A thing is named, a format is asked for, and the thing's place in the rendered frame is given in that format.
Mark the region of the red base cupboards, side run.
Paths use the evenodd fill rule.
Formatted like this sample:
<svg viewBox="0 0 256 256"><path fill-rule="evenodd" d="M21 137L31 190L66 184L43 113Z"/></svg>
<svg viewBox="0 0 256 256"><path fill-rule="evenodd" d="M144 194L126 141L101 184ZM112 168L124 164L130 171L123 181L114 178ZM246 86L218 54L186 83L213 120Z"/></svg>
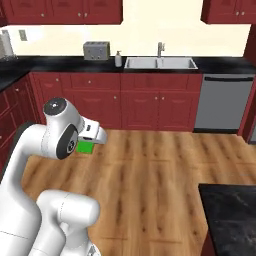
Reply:
<svg viewBox="0 0 256 256"><path fill-rule="evenodd" d="M38 120L33 90L25 76L0 92L0 177L17 128Z"/></svg>

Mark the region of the white paper towel roll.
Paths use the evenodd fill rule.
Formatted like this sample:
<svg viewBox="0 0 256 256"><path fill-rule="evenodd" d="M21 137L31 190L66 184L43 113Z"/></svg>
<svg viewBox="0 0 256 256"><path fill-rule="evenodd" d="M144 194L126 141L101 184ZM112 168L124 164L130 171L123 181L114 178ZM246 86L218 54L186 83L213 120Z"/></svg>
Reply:
<svg viewBox="0 0 256 256"><path fill-rule="evenodd" d="M14 57L13 48L11 45L11 39L9 36L9 32L7 30L2 30L0 33L0 39L2 41L3 49L4 49L4 58L10 59Z"/></svg>

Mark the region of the red wall cupboards, long run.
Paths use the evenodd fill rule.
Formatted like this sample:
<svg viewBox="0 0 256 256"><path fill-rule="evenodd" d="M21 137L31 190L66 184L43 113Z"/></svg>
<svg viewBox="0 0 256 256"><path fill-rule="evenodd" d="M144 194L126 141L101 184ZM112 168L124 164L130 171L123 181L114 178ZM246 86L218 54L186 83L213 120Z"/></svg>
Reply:
<svg viewBox="0 0 256 256"><path fill-rule="evenodd" d="M119 25L123 0L0 0L7 25Z"/></svg>

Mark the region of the grey dishwasher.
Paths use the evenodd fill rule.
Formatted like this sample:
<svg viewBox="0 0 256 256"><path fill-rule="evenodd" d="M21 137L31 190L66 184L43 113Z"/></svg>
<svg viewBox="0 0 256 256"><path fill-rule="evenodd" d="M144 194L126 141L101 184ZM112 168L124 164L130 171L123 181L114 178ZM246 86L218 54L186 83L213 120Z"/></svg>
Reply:
<svg viewBox="0 0 256 256"><path fill-rule="evenodd" d="M195 132L236 133L253 74L204 74Z"/></svg>

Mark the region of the red wall cupboards, short run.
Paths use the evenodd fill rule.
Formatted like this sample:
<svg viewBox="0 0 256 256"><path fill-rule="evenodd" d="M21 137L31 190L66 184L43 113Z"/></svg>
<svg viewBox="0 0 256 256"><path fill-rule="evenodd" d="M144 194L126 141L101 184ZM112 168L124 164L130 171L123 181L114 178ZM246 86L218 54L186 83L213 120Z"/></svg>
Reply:
<svg viewBox="0 0 256 256"><path fill-rule="evenodd" d="M256 24L256 0L203 0L206 24Z"/></svg>

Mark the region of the red base cupboards under sink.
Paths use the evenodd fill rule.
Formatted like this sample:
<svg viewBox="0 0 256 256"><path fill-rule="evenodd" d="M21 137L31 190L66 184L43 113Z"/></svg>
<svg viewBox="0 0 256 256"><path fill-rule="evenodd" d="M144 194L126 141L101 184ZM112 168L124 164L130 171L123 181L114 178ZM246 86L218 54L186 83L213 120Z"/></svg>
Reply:
<svg viewBox="0 0 256 256"><path fill-rule="evenodd" d="M32 72L36 103L65 97L79 113L105 128L191 131L199 73Z"/></svg>

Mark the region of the tall red cupboard panel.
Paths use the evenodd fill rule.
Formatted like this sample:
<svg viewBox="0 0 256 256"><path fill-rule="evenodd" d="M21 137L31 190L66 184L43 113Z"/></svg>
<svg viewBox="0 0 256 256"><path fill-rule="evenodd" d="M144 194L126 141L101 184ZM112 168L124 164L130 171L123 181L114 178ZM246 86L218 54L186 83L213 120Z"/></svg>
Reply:
<svg viewBox="0 0 256 256"><path fill-rule="evenodd" d="M256 24L250 27L243 57L256 69ZM248 81L248 85L248 95L237 133L246 143L250 141L256 123L256 71Z"/></svg>

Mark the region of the grey toaster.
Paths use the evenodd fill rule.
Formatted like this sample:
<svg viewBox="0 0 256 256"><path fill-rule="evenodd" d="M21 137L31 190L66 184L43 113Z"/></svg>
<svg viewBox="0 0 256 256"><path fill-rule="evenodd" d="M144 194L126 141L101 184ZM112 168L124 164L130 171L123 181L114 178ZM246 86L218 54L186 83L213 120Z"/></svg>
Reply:
<svg viewBox="0 0 256 256"><path fill-rule="evenodd" d="M108 60L110 57L109 41L87 41L83 44L85 60Z"/></svg>

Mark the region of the steel double sink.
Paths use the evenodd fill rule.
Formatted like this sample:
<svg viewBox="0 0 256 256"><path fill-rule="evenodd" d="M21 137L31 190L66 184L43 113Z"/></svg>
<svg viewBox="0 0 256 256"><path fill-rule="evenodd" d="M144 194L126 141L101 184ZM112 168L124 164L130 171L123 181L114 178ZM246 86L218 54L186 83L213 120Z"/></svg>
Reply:
<svg viewBox="0 0 256 256"><path fill-rule="evenodd" d="M128 57L125 69L196 70L197 65L191 57Z"/></svg>

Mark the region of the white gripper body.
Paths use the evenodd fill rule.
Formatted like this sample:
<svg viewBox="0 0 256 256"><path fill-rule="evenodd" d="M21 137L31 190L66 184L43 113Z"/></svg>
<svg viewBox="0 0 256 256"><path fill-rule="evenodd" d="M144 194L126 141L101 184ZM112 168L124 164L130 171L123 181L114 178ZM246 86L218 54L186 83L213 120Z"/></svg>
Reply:
<svg viewBox="0 0 256 256"><path fill-rule="evenodd" d="M107 133L101 126L98 126L96 137L95 137L95 143L105 144L106 142L107 142Z"/></svg>

